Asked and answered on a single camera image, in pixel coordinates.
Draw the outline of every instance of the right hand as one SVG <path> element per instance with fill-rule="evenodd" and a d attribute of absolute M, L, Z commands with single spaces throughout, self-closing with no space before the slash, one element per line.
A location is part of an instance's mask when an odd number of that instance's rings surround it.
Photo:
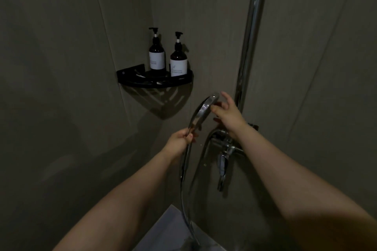
<path fill-rule="evenodd" d="M 247 127 L 247 122 L 242 117 L 241 112 L 238 110 L 232 97 L 226 92 L 221 92 L 227 102 L 219 101 L 211 106 L 211 111 L 219 117 L 220 121 L 214 119 L 216 122 L 224 124 L 228 129 L 229 135 L 238 141 L 238 132 L 244 127 Z"/>

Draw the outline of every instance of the pump dispenser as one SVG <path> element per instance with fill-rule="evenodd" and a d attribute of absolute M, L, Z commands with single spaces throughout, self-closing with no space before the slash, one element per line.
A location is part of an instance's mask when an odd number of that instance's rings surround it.
<path fill-rule="evenodd" d="M 155 74 L 164 75 L 166 73 L 165 69 L 165 51 L 160 44 L 160 39 L 157 37 L 157 27 L 149 27 L 154 32 L 154 37 L 152 39 L 153 45 L 149 48 L 149 62 L 150 68 Z"/>
<path fill-rule="evenodd" d="M 174 46 L 174 53 L 170 55 L 170 74 L 172 77 L 187 74 L 187 56 L 182 51 L 182 44 L 179 40 L 182 34 L 182 32 L 175 32 L 177 42 Z"/>

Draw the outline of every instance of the forearm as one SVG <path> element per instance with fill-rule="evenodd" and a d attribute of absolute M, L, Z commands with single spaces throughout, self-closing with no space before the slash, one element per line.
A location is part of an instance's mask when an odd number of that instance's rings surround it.
<path fill-rule="evenodd" d="M 285 155 L 253 128 L 244 127 L 237 136 L 285 218 L 347 214 L 371 219 L 349 197 Z"/>
<path fill-rule="evenodd" d="M 97 203 L 54 250 L 127 250 L 170 163 L 158 153 Z"/>

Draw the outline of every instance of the hand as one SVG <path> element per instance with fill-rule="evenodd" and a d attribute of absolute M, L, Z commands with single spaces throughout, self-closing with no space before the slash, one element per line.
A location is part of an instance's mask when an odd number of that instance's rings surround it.
<path fill-rule="evenodd" d="M 174 161 L 177 157 L 179 157 L 186 149 L 186 146 L 191 143 L 191 141 L 195 142 L 194 135 L 192 133 L 186 137 L 188 130 L 188 128 L 185 128 L 173 133 L 167 140 L 165 147 L 161 150 L 161 152 L 163 152 L 171 161 Z"/>
<path fill-rule="evenodd" d="M 248 124 L 242 117 L 241 112 L 238 110 L 232 97 L 223 91 L 221 92 L 221 95 L 225 97 L 227 102 L 220 101 L 211 106 L 211 111 L 219 117 L 219 119 L 214 118 L 214 120 L 223 124 L 228 129 L 229 135 L 238 141 L 238 131 L 242 130 Z"/>

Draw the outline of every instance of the shower mixer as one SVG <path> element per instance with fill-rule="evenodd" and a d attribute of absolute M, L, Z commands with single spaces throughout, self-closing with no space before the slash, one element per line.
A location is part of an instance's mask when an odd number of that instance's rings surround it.
<path fill-rule="evenodd" d="M 220 95 L 217 92 L 213 93 L 212 95 L 207 97 L 196 108 L 196 110 L 195 110 L 195 112 L 194 112 L 194 114 L 191 118 L 190 124 L 188 125 L 187 135 L 194 132 L 195 129 L 197 129 L 201 126 L 201 124 L 204 122 L 204 120 L 208 117 L 208 115 L 211 112 L 211 110 L 210 110 L 211 105 L 214 105 L 218 101 L 219 96 Z M 257 125 L 252 125 L 252 124 L 249 124 L 249 125 L 251 125 L 256 130 L 258 130 Z M 198 174 L 198 168 L 199 168 L 201 162 L 203 161 L 203 159 L 206 156 L 206 152 L 207 152 L 207 148 L 208 148 L 209 143 L 213 143 L 213 144 L 215 144 L 216 146 L 219 146 L 222 149 L 222 152 L 219 153 L 218 158 L 217 158 L 217 165 L 218 165 L 219 174 L 220 174 L 217 189 L 220 192 L 222 192 L 223 188 L 224 188 L 224 181 L 225 181 L 225 178 L 226 178 L 226 172 L 227 172 L 228 162 L 229 162 L 230 156 L 234 153 L 244 155 L 241 147 L 237 144 L 237 142 L 235 142 L 229 136 L 229 133 L 225 128 L 224 129 L 214 129 L 214 130 L 212 130 L 210 132 L 210 134 L 208 135 L 207 139 L 205 140 L 203 150 L 202 150 L 202 153 L 200 155 L 198 166 L 196 168 L 194 177 L 193 177 L 191 184 L 190 184 L 189 195 L 191 193 L 193 183 L 194 183 L 196 176 Z M 181 209 L 182 209 L 183 220 L 184 220 L 187 228 L 189 229 L 192 238 L 196 241 L 196 243 L 198 245 L 200 245 L 199 240 L 196 237 L 196 234 L 195 234 L 193 226 L 192 226 L 192 222 L 191 222 L 191 219 L 190 219 L 190 213 L 189 213 L 189 211 L 186 212 L 184 201 L 183 201 L 183 182 L 186 178 L 186 172 L 187 172 L 187 168 L 189 166 L 190 155 L 191 155 L 191 143 L 187 145 L 185 154 L 181 158 L 181 170 L 180 170 Z"/>

